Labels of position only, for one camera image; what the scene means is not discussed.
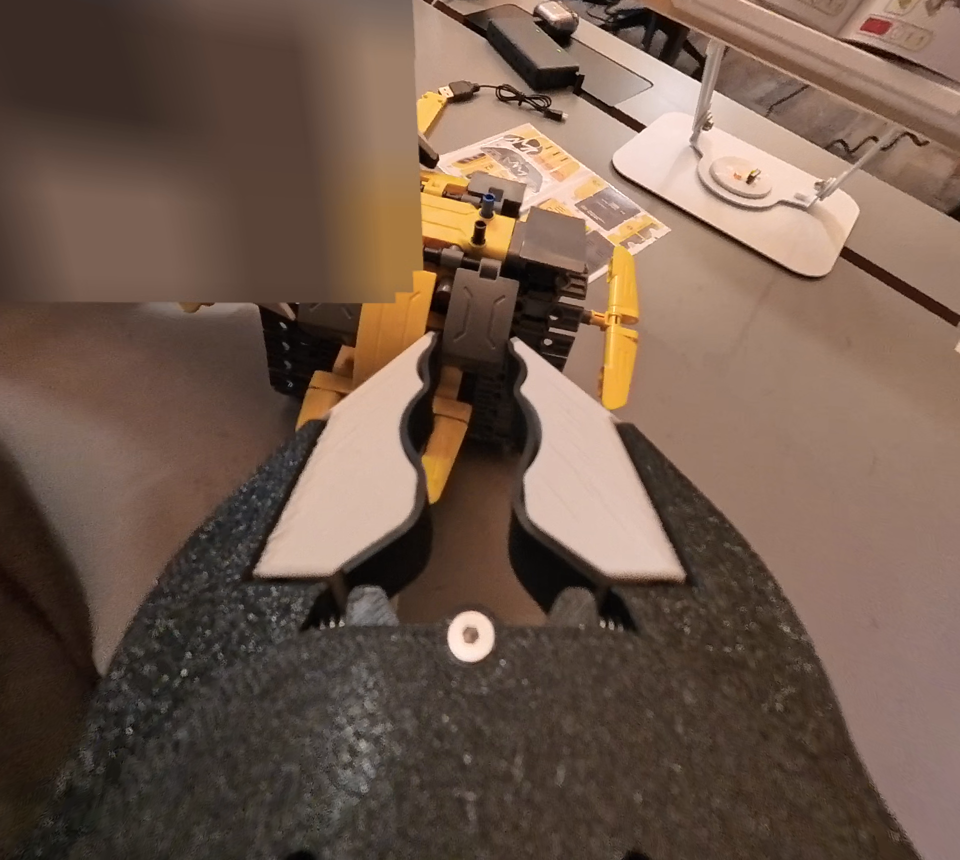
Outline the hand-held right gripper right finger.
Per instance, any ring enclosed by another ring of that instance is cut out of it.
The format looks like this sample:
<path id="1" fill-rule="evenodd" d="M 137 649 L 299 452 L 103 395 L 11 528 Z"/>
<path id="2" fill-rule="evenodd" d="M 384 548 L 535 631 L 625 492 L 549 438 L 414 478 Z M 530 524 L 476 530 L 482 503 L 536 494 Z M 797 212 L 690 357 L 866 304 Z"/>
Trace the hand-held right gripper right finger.
<path id="1" fill-rule="evenodd" d="M 510 565 L 537 605 L 567 589 L 603 605 L 615 589 L 682 585 L 688 574 L 630 451 L 638 432 L 510 341 L 523 444 L 510 500 Z"/>

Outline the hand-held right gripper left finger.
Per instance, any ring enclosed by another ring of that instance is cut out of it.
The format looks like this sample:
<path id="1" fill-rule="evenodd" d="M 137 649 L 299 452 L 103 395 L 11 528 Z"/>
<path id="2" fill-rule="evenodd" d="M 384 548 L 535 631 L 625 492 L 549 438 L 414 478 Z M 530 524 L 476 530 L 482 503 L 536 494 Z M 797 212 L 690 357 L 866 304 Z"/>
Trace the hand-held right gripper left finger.
<path id="1" fill-rule="evenodd" d="M 426 475 L 411 420 L 436 344 L 425 334 L 327 414 L 253 567 L 262 581 L 324 581 L 339 605 L 377 586 L 398 596 L 431 545 Z"/>

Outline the yellow black toy tracked vehicle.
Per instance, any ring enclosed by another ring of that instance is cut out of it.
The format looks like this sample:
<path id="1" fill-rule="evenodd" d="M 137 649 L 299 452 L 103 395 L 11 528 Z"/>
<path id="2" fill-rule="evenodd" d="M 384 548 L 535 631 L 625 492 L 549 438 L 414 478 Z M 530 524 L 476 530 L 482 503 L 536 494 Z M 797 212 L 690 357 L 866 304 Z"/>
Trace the yellow black toy tracked vehicle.
<path id="1" fill-rule="evenodd" d="M 584 307 L 588 286 L 587 231 L 581 218 L 540 207 L 521 217 L 525 185 L 486 173 L 457 178 L 421 170 L 423 271 L 413 289 L 389 303 L 364 303 L 354 347 L 309 338 L 296 322 L 301 303 L 262 304 L 259 317 L 270 386 L 298 398 L 302 424 L 322 417 L 423 335 L 438 338 L 439 379 L 433 430 L 422 452 L 427 494 L 437 503 L 467 438 L 504 444 L 513 429 L 508 344 L 521 340 L 562 370 L 582 325 L 604 332 L 599 395 L 617 410 L 629 398 L 640 318 L 634 262 L 615 246 L 607 265 L 607 305 Z M 497 374 L 466 372 L 445 363 L 442 332 L 455 274 L 519 283 L 503 366 Z"/>

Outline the yellow grey sticker sheet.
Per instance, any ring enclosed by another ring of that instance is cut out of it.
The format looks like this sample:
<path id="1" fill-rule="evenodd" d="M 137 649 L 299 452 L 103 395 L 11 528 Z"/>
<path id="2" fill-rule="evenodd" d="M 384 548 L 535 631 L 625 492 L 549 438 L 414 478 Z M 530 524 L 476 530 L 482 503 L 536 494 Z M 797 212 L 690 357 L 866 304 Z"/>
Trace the yellow grey sticker sheet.
<path id="1" fill-rule="evenodd" d="M 582 219 L 589 283 L 606 276 L 616 246 L 636 255 L 669 232 L 531 123 L 442 154 L 438 169 L 455 177 L 482 173 L 524 184 L 522 219 L 532 207 Z"/>

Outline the person's brown clothing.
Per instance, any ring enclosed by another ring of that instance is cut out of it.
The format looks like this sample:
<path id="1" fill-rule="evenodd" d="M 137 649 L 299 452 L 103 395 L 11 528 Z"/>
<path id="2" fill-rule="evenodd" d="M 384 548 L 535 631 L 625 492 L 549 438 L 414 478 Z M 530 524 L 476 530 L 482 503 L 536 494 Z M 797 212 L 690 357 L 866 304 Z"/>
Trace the person's brown clothing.
<path id="1" fill-rule="evenodd" d="M 18 855 L 76 747 L 99 674 L 76 572 L 1 455 L 1 856 Z"/>

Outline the white book stand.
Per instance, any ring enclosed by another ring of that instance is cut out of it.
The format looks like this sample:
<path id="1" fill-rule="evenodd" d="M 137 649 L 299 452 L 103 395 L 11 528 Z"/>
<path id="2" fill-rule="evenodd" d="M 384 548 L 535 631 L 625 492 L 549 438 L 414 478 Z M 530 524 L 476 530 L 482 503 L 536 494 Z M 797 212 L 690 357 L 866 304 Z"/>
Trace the white book stand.
<path id="1" fill-rule="evenodd" d="M 904 128 L 958 148 L 958 85 L 860 50 L 750 0 L 651 0 L 708 37 L 692 114 L 660 115 L 613 155 L 624 179 L 787 271 L 823 278 L 850 236 L 859 207 L 842 185 L 879 151 L 875 144 L 830 178 L 752 145 L 715 124 L 712 100 L 728 47 L 886 119 L 889 142 Z M 731 171 L 761 170 L 740 184 Z"/>

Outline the black power bank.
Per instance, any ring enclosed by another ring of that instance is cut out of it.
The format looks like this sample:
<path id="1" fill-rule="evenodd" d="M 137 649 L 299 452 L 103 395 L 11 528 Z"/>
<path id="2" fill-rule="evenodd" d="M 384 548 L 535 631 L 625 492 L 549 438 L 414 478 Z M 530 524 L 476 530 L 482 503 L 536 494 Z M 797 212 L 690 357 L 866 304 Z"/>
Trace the black power bank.
<path id="1" fill-rule="evenodd" d="M 489 19 L 486 40 L 534 92 L 579 82 L 579 65 L 528 15 Z"/>

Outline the small silver device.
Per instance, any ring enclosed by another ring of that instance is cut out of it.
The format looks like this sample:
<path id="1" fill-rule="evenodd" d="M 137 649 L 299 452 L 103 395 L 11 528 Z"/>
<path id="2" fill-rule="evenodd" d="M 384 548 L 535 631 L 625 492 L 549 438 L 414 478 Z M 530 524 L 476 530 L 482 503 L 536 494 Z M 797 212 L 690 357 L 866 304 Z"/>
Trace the small silver device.
<path id="1" fill-rule="evenodd" d="M 536 24 L 560 45 L 569 43 L 580 25 L 578 13 L 561 1 L 539 2 L 533 15 Z"/>

